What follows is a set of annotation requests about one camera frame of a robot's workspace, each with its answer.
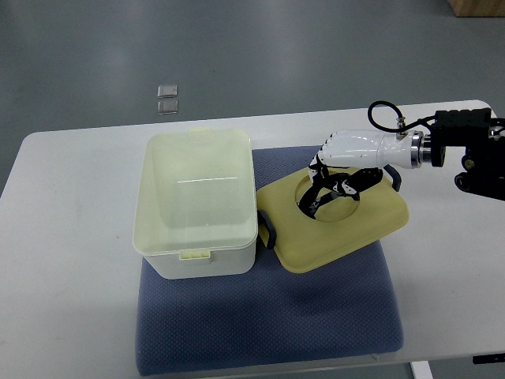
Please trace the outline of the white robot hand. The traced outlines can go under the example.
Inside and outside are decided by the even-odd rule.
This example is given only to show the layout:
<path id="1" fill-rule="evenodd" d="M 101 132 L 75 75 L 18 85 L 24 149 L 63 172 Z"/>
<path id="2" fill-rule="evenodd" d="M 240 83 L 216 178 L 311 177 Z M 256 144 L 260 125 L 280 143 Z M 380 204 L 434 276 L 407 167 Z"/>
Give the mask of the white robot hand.
<path id="1" fill-rule="evenodd" d="M 361 192 L 382 181 L 380 168 L 392 165 L 414 169 L 431 161 L 431 138 L 420 131 L 340 130 L 324 142 L 309 164 L 311 186 L 298 207 L 306 216 L 315 218 L 320 207 L 340 197 L 359 201 Z M 328 167 L 359 170 L 329 174 Z"/>

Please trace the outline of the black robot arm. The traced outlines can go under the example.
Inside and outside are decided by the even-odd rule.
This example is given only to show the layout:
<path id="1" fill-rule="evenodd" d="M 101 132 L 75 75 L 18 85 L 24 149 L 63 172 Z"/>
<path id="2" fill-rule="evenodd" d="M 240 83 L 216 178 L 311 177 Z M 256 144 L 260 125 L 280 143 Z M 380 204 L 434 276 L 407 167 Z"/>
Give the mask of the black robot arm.
<path id="1" fill-rule="evenodd" d="M 389 174 L 392 188 L 399 191 L 398 168 L 415 169 L 428 163 L 442 167 L 449 147 L 463 147 L 463 172 L 454 183 L 465 193 L 504 199 L 504 120 L 488 108 L 437 111 L 434 115 L 406 123 L 393 103 L 378 100 L 367 110 L 374 131 L 341 130 L 333 133 L 309 164 L 311 186 L 297 203 L 315 218 L 322 206 L 376 186 Z"/>

